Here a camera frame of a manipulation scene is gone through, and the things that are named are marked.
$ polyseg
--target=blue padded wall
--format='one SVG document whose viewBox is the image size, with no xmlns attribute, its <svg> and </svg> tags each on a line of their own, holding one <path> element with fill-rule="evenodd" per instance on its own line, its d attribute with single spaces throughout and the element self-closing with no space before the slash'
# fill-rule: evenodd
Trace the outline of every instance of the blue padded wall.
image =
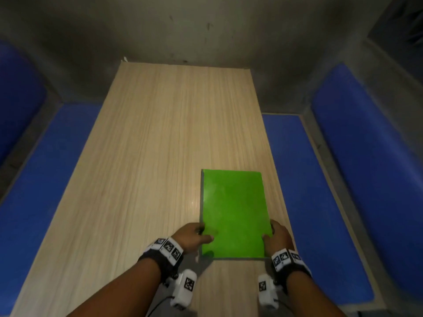
<svg viewBox="0 0 423 317">
<path fill-rule="evenodd" d="M 263 115 L 298 251 L 336 304 L 373 300 L 338 205 L 298 116 Z"/>
<path fill-rule="evenodd" d="M 0 41 L 0 164 L 46 97 L 34 67 L 8 43 Z"/>
<path fill-rule="evenodd" d="M 0 316 L 12 311 L 100 108 L 65 104 L 0 205 Z"/>
<path fill-rule="evenodd" d="M 423 168 L 348 68 L 313 102 L 317 122 L 387 271 L 423 298 Z"/>
</svg>

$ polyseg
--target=hand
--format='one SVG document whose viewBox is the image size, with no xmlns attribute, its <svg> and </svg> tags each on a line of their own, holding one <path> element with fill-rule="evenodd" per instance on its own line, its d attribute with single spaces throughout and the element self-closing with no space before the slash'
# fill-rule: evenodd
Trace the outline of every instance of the hand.
<svg viewBox="0 0 423 317">
<path fill-rule="evenodd" d="M 203 231 L 204 223 L 191 222 L 179 228 L 172 238 L 182 247 L 184 254 L 189 254 L 196 251 L 200 245 L 213 241 L 213 236 L 201 235 Z"/>
<path fill-rule="evenodd" d="M 292 237 L 288 229 L 272 219 L 270 220 L 270 225 L 272 226 L 273 236 L 269 237 L 267 234 L 262 236 L 266 256 L 271 257 L 275 252 L 285 248 L 294 250 Z"/>
</svg>

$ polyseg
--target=green book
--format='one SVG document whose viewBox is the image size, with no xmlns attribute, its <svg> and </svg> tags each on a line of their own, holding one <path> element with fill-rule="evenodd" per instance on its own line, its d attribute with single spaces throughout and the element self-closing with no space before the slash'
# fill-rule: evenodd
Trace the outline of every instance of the green book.
<svg viewBox="0 0 423 317">
<path fill-rule="evenodd" d="M 203 245 L 213 258 L 264 258 L 262 234 L 272 235 L 262 174 L 255 171 L 202 170 L 200 221 L 203 234 L 214 241 Z"/>
</svg>

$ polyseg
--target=light wood tabletop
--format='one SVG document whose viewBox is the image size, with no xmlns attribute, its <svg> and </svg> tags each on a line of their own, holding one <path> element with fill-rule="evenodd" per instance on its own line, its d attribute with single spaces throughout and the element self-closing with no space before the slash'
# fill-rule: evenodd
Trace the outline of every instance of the light wood tabletop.
<svg viewBox="0 0 423 317">
<path fill-rule="evenodd" d="M 198 221 L 201 169 L 261 172 L 269 216 L 291 230 L 249 70 L 121 63 L 12 316 L 64 316 Z M 193 314 L 257 316 L 264 272 L 212 262 Z"/>
</svg>

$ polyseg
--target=black wire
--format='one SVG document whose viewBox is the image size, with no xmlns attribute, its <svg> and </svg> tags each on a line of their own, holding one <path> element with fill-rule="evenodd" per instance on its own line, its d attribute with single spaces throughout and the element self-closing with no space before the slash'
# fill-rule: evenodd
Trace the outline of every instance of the black wire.
<svg viewBox="0 0 423 317">
<path fill-rule="evenodd" d="M 166 299 L 174 299 L 175 297 L 173 297 L 173 296 L 167 296 L 167 297 L 164 297 L 152 310 L 151 310 L 151 312 L 150 312 L 150 314 L 148 314 L 147 315 L 147 317 L 150 317 L 151 316 L 151 314 L 156 310 L 156 308 L 157 307 L 159 307 L 159 305 L 163 302 L 163 301 L 165 301 Z"/>
<path fill-rule="evenodd" d="M 277 301 L 279 304 L 282 304 L 283 306 L 288 308 L 293 313 L 292 309 L 287 304 L 285 304 L 283 301 L 281 301 L 279 299 L 274 299 L 274 301 Z"/>
</svg>

